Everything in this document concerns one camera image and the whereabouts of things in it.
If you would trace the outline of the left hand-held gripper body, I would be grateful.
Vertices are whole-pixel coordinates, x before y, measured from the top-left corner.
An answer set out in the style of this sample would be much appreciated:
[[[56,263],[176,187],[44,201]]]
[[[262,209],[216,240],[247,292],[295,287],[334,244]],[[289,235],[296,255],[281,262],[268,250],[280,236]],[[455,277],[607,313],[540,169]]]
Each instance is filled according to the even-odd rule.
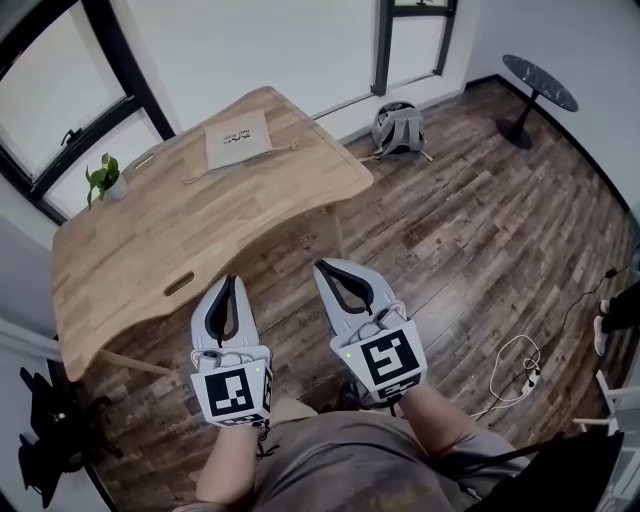
[[[207,422],[218,427],[269,423],[273,373],[263,345],[194,350],[194,391]]]

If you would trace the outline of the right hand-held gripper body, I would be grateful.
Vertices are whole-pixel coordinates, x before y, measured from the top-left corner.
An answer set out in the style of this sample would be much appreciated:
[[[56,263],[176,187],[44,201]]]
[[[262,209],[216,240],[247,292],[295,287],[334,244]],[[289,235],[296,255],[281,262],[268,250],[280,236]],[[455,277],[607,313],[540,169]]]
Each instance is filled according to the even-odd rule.
[[[356,379],[362,404],[395,404],[426,377],[416,324],[400,301],[335,336],[330,347]]]

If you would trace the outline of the beige drawstring cloth bag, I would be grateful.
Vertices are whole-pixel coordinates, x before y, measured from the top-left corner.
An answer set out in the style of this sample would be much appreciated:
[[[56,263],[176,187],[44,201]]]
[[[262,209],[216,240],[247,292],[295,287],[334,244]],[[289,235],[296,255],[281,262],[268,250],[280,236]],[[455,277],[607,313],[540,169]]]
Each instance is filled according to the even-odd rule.
[[[205,128],[206,170],[183,182],[191,184],[212,172],[263,155],[295,150],[297,146],[297,139],[284,146],[274,146],[264,111],[254,110]]]

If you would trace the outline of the person's left forearm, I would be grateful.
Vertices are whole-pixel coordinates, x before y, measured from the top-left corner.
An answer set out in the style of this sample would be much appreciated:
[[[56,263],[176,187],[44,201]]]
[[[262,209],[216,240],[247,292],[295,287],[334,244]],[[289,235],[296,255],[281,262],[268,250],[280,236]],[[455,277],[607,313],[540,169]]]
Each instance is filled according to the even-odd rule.
[[[258,435],[247,425],[220,429],[197,481],[199,501],[231,505],[253,489]]]

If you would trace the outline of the person's right forearm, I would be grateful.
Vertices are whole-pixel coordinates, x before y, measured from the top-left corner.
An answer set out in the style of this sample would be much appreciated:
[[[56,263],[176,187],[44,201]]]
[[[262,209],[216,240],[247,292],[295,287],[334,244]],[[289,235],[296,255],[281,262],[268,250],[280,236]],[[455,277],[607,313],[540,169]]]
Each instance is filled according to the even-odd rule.
[[[406,391],[398,402],[404,418],[430,459],[439,461],[480,426],[429,384]]]

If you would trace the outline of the wooden table leg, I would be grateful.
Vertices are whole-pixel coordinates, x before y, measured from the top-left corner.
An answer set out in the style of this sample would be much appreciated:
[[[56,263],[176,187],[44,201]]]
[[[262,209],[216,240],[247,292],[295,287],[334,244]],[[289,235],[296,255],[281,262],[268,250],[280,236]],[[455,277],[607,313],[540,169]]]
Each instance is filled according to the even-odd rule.
[[[339,258],[344,258],[346,252],[345,252],[345,245],[344,245],[344,238],[343,238],[343,229],[342,229],[342,224],[341,224],[341,220],[338,212],[338,205],[336,203],[330,204],[325,208],[325,210],[329,219],[331,220],[334,240],[335,240],[336,254],[338,255]]]
[[[165,367],[153,365],[144,361],[128,358],[123,355],[116,354],[114,352],[106,351],[106,350],[101,350],[98,353],[97,358],[100,359],[101,361],[104,361],[105,363],[108,363],[114,366],[120,366],[128,369],[132,369],[132,370],[138,370],[146,373],[151,373],[154,375],[167,375],[171,372],[169,368],[165,368]]]

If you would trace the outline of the person's torso grey shirt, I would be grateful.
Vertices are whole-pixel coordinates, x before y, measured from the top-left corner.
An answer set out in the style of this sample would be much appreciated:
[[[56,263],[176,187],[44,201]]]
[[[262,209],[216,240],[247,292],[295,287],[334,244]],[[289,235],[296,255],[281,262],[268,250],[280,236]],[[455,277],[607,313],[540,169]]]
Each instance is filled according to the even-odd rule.
[[[234,505],[195,502],[173,512],[465,512],[528,465],[521,457],[467,476],[449,469],[512,451],[480,429],[430,460],[409,424],[367,412],[331,412],[276,426],[252,495]]]

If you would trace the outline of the green potted plant white pot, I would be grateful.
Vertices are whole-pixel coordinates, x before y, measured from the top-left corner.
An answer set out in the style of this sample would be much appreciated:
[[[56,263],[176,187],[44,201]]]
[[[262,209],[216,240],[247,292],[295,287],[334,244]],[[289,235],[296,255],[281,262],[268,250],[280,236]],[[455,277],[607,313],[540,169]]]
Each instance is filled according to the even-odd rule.
[[[95,171],[85,169],[85,178],[89,184],[87,207],[91,209],[94,197],[100,201],[109,194],[115,199],[123,199],[127,194],[127,185],[119,169],[118,161],[109,153],[101,157],[101,167]]]

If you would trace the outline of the grey backpack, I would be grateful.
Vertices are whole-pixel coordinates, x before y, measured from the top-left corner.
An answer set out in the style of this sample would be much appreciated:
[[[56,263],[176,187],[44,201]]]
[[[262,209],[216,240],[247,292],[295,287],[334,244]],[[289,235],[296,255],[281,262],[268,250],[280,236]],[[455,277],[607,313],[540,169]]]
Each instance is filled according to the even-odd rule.
[[[377,111],[371,136],[376,145],[372,153],[374,159],[406,152],[419,153],[429,162],[433,158],[424,149],[424,118],[411,103],[390,102]]]

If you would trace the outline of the black chest-mounted device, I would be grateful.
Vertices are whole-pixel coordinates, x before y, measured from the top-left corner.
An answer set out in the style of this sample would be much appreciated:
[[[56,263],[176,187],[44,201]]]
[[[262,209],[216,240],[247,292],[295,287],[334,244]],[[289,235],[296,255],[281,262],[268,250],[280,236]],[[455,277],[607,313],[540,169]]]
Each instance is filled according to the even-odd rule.
[[[615,469],[624,433],[591,430],[460,466],[460,476],[476,476],[531,455],[527,467],[498,483],[465,512],[595,512]]]

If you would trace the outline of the round black marble side table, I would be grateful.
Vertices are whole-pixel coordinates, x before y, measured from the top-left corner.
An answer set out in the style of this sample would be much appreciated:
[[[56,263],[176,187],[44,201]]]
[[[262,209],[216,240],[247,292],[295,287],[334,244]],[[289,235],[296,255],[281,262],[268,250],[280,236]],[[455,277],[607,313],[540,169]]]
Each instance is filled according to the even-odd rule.
[[[572,113],[579,110],[579,104],[559,80],[538,65],[512,54],[505,54],[502,61],[518,79],[531,88],[531,95],[516,121],[497,119],[495,125],[502,137],[512,145],[529,150],[532,148],[532,139],[524,125],[539,96]]]

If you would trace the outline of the white furniture frame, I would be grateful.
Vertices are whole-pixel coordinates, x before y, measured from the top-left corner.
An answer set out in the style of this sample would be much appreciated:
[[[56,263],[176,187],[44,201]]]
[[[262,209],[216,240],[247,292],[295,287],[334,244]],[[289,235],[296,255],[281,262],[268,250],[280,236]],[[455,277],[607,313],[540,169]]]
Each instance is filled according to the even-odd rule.
[[[574,418],[573,424],[578,427],[581,433],[586,433],[592,428],[605,428],[608,435],[613,435],[619,431],[619,423],[615,416],[616,406],[611,388],[606,382],[605,376],[601,370],[595,373],[595,380],[600,389],[602,398],[604,399],[608,415],[605,418]]]

